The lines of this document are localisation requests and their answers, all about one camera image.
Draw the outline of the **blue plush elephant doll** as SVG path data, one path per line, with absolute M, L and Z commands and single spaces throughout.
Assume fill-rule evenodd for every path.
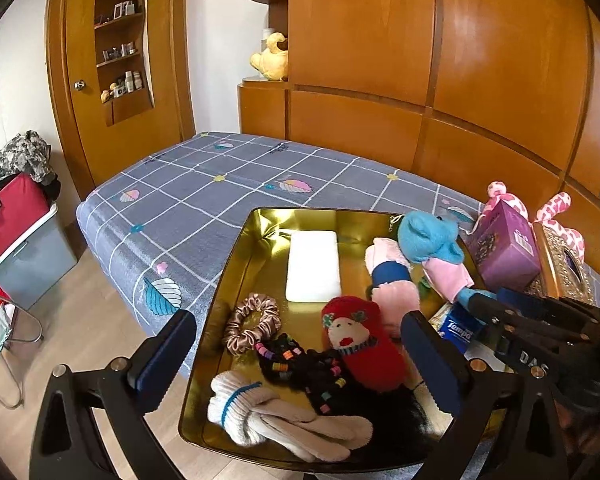
M 418 263 L 432 288 L 450 304 L 468 309 L 475 294 L 495 299 L 494 292 L 475 288 L 457 243 L 458 224 L 425 211 L 411 211 L 398 227 L 398 245 L 411 263 Z

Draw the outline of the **black beaded braided wig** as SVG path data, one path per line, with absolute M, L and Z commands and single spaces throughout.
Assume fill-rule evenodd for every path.
M 303 392 L 317 414 L 361 416 L 374 427 L 373 445 L 404 448 L 428 446 L 426 419 L 414 394 L 403 384 L 386 392 L 362 385 L 335 350 L 306 350 L 282 333 L 258 342 L 253 350 L 264 378 Z

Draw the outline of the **pink socks navy band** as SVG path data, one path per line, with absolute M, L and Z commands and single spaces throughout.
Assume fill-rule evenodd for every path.
M 365 265 L 372 284 L 370 301 L 378 305 L 384 329 L 393 339 L 400 337 L 402 318 L 420 309 L 419 291 L 412 281 L 408 262 L 396 240 L 375 237 L 366 248 Z

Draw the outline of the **red christmas sock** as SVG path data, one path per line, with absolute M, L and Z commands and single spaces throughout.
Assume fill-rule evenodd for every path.
M 325 304 L 321 318 L 330 348 L 363 387 L 384 393 L 403 384 L 406 362 L 384 329 L 377 304 L 340 296 Z

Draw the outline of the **gold metal tray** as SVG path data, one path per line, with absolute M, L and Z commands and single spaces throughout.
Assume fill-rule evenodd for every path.
M 303 348 L 320 350 L 321 308 L 336 292 L 364 296 L 370 286 L 364 252 L 376 237 L 386 237 L 394 214 L 344 209 L 260 208 L 250 212 L 236 240 L 198 339 L 180 426 L 191 443 L 261 466 L 301 470 L 306 466 L 275 443 L 241 448 L 218 425 L 209 422 L 211 381 L 227 370 L 269 383 L 256 354 L 233 356 L 223 341 L 225 325 L 238 304 L 252 292 L 272 297 L 283 333 Z

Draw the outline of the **white knit gloves blue band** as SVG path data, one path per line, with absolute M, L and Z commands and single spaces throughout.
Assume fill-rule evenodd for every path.
M 211 390 L 208 421 L 243 448 L 272 441 L 305 462 L 338 463 L 373 437 L 364 417 L 317 415 L 234 370 L 216 375 Z

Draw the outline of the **blue Tempo tissue pack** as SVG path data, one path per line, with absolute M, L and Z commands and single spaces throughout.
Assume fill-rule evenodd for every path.
M 449 341 L 461 354 L 464 354 L 483 326 L 483 322 L 460 304 L 446 304 L 437 332 L 442 339 Z

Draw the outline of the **purple cardboard box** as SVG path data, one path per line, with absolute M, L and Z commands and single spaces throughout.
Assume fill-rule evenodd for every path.
M 523 292 L 539 275 L 540 262 L 531 226 L 500 200 L 468 236 L 468 250 L 486 287 Z

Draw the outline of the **grey storage bin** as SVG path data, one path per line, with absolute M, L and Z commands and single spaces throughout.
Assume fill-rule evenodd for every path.
M 0 287 L 29 310 L 77 262 L 53 204 L 0 255 Z

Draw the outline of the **beige satin scrunchie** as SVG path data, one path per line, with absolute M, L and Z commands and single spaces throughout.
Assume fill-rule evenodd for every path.
M 252 350 L 258 342 L 272 339 L 282 327 L 282 319 L 274 298 L 250 294 L 230 314 L 222 343 L 232 356 Z

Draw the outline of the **grey checked bed sheet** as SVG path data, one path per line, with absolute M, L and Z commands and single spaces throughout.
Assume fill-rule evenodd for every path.
M 472 197 L 343 152 L 250 134 L 205 132 L 122 170 L 76 208 L 76 220 L 147 335 L 166 322 L 145 287 L 166 284 L 204 324 L 226 259 L 250 211 L 298 206 L 404 214 L 426 210 L 470 229 Z

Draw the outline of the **red cloth bundle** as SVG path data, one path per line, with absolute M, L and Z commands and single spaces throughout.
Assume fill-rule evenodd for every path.
M 18 174 L 0 190 L 0 257 L 39 218 L 50 204 L 41 188 L 27 175 Z

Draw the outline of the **camouflage garment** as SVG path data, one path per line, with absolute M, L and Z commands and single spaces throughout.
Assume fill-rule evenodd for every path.
M 36 131 L 18 133 L 0 149 L 0 188 L 18 174 L 37 184 L 51 185 L 58 179 L 51 157 L 52 147 Z

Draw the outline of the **yellow plush duck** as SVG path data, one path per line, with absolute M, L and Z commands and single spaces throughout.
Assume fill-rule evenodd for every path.
M 251 67 L 265 79 L 281 81 L 288 77 L 288 51 L 280 47 L 286 40 L 281 32 L 273 32 L 266 38 L 265 49 L 250 56 Z

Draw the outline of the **wooden door with shelves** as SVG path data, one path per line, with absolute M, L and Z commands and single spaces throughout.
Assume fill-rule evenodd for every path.
M 46 58 L 80 197 L 194 136 L 185 0 L 48 0 Z

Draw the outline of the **metal chair frame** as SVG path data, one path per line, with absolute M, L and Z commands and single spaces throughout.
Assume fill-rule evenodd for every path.
M 18 318 L 22 315 L 24 318 L 30 318 L 35 328 L 38 330 L 35 336 L 31 338 L 20 338 L 16 336 L 16 327 Z M 9 364 L 5 352 L 13 344 L 37 344 L 44 338 L 44 328 L 40 319 L 31 314 L 27 309 L 23 309 L 19 304 L 13 302 L 10 298 L 0 295 L 0 362 L 4 364 L 8 377 L 15 384 L 17 389 L 17 399 L 9 402 L 4 396 L 0 395 L 0 404 L 6 410 L 13 411 L 20 408 L 24 403 L 24 393 L 22 381 L 16 377 L 14 369 Z

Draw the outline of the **wooden wall cabinet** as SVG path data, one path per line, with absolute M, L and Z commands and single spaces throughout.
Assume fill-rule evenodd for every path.
M 477 200 L 494 180 L 562 222 L 600 272 L 600 18 L 585 0 L 251 0 L 289 41 L 283 82 L 238 87 L 244 133 L 384 162 Z

